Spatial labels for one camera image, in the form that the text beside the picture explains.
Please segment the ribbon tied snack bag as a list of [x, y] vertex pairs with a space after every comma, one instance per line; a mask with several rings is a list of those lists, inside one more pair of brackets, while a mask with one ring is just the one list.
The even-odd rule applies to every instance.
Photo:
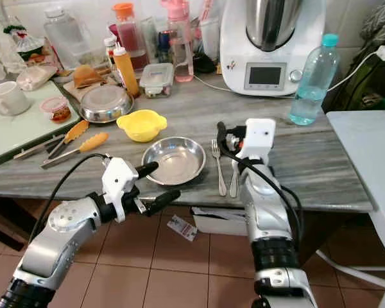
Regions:
[[26, 64], [38, 65], [46, 61], [45, 39], [29, 35], [28, 30], [19, 24], [6, 26], [4, 33], [15, 40], [15, 50]]

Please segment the clear blue capped water bottle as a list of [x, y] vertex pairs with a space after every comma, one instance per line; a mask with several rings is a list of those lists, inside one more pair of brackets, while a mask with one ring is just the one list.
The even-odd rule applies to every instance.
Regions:
[[338, 70], [338, 40], [339, 35], [336, 33], [326, 33], [322, 37], [321, 45], [309, 53], [303, 77], [289, 111], [289, 120], [295, 125], [307, 126], [318, 118], [330, 83]]

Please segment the orange sauce squeeze bottle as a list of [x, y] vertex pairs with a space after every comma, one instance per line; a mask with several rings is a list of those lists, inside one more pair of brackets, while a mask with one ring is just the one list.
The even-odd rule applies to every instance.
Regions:
[[119, 71], [127, 93], [134, 99], [139, 97], [141, 91], [139, 81], [135, 76], [131, 56], [129, 56], [125, 47], [122, 47], [119, 43], [117, 43], [114, 48], [114, 65], [116, 65]]

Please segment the yellow plastic bowl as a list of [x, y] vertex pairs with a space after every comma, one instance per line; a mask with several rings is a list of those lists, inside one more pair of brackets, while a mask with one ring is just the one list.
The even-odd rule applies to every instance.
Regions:
[[168, 126], [167, 119], [154, 110], [137, 110], [122, 115], [117, 126], [134, 142], [149, 142]]

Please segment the clear plastic jug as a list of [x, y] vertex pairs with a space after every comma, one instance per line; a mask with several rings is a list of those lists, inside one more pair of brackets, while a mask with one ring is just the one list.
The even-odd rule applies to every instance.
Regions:
[[75, 18], [59, 6], [45, 9], [45, 16], [46, 36], [64, 70], [72, 71], [79, 65], [88, 64], [92, 54]]

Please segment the covered steel bowl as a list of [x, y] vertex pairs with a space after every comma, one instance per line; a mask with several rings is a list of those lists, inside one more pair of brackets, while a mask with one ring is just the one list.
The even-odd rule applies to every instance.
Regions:
[[81, 97], [79, 114], [90, 123], [110, 123], [129, 114], [134, 106], [134, 99], [125, 91], [125, 88], [100, 85]]

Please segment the glass food container with lid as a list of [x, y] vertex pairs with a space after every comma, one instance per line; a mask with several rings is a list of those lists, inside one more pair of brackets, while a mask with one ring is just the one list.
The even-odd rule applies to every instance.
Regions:
[[139, 82], [141, 91], [148, 99], [169, 97], [174, 85], [173, 64], [148, 64], [143, 68]]

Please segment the small white capped bottle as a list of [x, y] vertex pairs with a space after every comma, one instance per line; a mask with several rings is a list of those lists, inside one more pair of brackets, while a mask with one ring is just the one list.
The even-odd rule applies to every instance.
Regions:
[[103, 44], [105, 45], [105, 53], [107, 54], [108, 67], [111, 71], [116, 70], [116, 65], [114, 64], [114, 49], [118, 44], [118, 39], [112, 35], [105, 38]]

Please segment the white kitchen cooking machine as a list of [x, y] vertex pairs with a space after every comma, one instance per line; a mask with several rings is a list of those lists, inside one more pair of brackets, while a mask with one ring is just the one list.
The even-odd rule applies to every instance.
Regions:
[[327, 0], [226, 0], [219, 44], [225, 84], [245, 95], [295, 93], [326, 17]]

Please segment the clear plastic container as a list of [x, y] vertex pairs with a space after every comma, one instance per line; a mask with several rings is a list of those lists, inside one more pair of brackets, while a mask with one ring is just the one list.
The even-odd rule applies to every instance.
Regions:
[[221, 40], [221, 20], [205, 19], [199, 24], [200, 52], [213, 61], [219, 59], [219, 41]]

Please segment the small red lidded food tub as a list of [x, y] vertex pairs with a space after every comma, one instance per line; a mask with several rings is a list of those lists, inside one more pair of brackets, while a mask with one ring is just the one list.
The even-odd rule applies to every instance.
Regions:
[[40, 103], [40, 111], [43, 112], [45, 118], [52, 123], [63, 123], [72, 116], [69, 108], [69, 100], [65, 97], [52, 97]]

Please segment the dark green bag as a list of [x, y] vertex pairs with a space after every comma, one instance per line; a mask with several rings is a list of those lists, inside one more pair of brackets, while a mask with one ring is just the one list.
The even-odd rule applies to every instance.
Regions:
[[330, 91], [323, 103], [325, 112], [385, 110], [385, 60], [374, 54], [385, 47], [385, 0], [366, 11], [359, 37], [363, 44], [350, 59], [348, 80]]

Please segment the brown paper wrapper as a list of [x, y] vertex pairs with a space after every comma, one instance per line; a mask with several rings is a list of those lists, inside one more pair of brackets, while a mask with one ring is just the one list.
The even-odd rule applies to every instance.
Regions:
[[72, 97], [75, 97], [75, 99], [77, 100], [81, 100], [81, 98], [84, 97], [84, 94], [102, 85], [117, 85], [117, 84], [116, 82], [114, 82], [113, 78], [107, 76], [105, 81], [96, 82], [81, 89], [76, 88], [75, 82], [73, 80], [71, 80], [70, 82], [67, 82], [66, 84], [63, 84], [63, 88], [64, 90], [67, 91], [67, 93], [71, 94]]

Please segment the white plastic food bag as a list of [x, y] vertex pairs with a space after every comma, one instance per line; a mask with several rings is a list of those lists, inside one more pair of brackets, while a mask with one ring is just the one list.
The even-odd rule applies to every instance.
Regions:
[[23, 70], [16, 79], [19, 87], [26, 92], [37, 90], [57, 73], [52, 65], [32, 65]]

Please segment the white side table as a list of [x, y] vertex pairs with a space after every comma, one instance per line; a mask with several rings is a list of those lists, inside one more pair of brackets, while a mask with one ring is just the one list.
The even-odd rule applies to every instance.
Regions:
[[[374, 204], [369, 217], [385, 246], [385, 110], [335, 111], [328, 112], [327, 118]], [[385, 271], [384, 267], [339, 265], [321, 250], [318, 256], [346, 275], [385, 288], [385, 279], [370, 275]], [[378, 308], [385, 308], [385, 293]]]

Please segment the black round object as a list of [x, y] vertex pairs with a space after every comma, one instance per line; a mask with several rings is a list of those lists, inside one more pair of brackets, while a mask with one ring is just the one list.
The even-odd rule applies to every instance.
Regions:
[[211, 74], [217, 71], [213, 59], [203, 53], [196, 53], [193, 56], [193, 67], [196, 74]]

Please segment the pink water bottle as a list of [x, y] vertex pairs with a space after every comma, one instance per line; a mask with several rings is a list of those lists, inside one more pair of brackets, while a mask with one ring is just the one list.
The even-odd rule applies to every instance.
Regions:
[[160, 5], [168, 12], [168, 32], [175, 67], [175, 81], [188, 82], [194, 77], [193, 33], [189, 20], [189, 2], [187, 0], [160, 0]]

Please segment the white flat box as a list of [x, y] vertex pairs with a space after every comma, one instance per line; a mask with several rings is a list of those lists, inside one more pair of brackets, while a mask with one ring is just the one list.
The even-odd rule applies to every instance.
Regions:
[[244, 209], [190, 208], [196, 228], [204, 234], [236, 235], [246, 237]]

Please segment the round steel plate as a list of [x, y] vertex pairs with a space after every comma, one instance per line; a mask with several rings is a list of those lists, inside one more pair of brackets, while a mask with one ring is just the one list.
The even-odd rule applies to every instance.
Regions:
[[158, 185], [181, 185], [197, 177], [207, 160], [204, 147], [183, 136], [155, 141], [142, 154], [142, 164], [157, 162], [159, 167], [148, 175]]

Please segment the green rimmed cutting board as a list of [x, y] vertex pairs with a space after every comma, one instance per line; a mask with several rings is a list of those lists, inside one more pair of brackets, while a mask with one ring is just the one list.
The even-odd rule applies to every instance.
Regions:
[[24, 149], [37, 146], [69, 131], [72, 125], [81, 121], [80, 115], [71, 105], [69, 105], [71, 117], [63, 123], [53, 123], [41, 112], [40, 103], [47, 99], [65, 97], [52, 81], [25, 95], [32, 102], [28, 111], [15, 117], [0, 115], [0, 164], [10, 161]]

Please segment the orange lidded drink bottle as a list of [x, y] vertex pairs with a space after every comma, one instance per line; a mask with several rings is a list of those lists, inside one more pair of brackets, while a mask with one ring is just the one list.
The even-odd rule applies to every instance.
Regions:
[[117, 3], [113, 11], [117, 20], [117, 33], [120, 44], [128, 51], [133, 69], [141, 73], [143, 68], [150, 63], [148, 50], [144, 44], [139, 23], [135, 17], [133, 3]]

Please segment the orange tipped steel tongs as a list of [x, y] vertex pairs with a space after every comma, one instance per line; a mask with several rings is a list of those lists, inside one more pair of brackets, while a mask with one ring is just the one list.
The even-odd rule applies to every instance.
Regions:
[[45, 161], [43, 161], [43, 164], [41, 164], [40, 167], [50, 168], [57, 164], [61, 164], [61, 162], [65, 162], [66, 160], [69, 160], [70, 158], [77, 156], [79, 153], [86, 153], [90, 150], [96, 149], [97, 147], [104, 144], [105, 141], [107, 140], [108, 140], [107, 132], [101, 132], [96, 135], [93, 135], [92, 138], [89, 138], [88, 140], [84, 141], [81, 144], [81, 146], [79, 146], [77, 149], [68, 151], [66, 153], [62, 153], [61, 155], [53, 159], [46, 159]]
[[67, 144], [78, 138], [83, 132], [86, 132], [88, 129], [89, 123], [87, 120], [79, 121], [79, 123], [75, 124], [66, 134], [57, 135], [53, 137], [51, 140], [43, 142], [42, 144], [38, 144], [38, 146], [31, 147], [27, 150], [23, 150], [18, 153], [13, 159], [24, 159], [28, 156], [34, 155], [34, 153], [38, 153], [40, 151], [48, 149], [52, 144], [55, 147], [49, 152], [49, 156], [55, 155], [55, 153], [61, 153], [60, 149], [63, 150]]

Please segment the white ceramic mug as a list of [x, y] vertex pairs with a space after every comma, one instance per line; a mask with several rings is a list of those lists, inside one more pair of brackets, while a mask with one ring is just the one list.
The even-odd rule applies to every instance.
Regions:
[[0, 84], [0, 115], [17, 116], [31, 108], [32, 102], [16, 81], [8, 80]]

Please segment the brown bread bun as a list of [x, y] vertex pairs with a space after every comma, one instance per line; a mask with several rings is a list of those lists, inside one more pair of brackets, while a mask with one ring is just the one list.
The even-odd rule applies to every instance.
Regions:
[[73, 71], [73, 85], [78, 90], [104, 81], [105, 79], [90, 65], [79, 65]]

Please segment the white paper tag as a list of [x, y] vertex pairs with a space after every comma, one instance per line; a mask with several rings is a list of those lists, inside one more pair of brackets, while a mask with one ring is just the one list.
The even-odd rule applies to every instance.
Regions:
[[193, 226], [193, 224], [188, 223], [183, 218], [178, 217], [178, 215], [173, 215], [167, 223], [167, 226], [176, 232], [176, 234], [181, 235], [181, 237], [190, 241], [190, 243], [194, 241], [196, 235], [198, 235], [198, 228]]

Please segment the steel fork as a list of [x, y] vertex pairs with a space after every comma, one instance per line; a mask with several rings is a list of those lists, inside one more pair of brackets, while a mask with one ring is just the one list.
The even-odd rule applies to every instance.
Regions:
[[221, 168], [221, 150], [218, 147], [217, 140], [211, 141], [211, 155], [215, 159], [215, 165], [217, 167], [219, 195], [226, 196], [227, 188], [224, 179], [224, 173]]

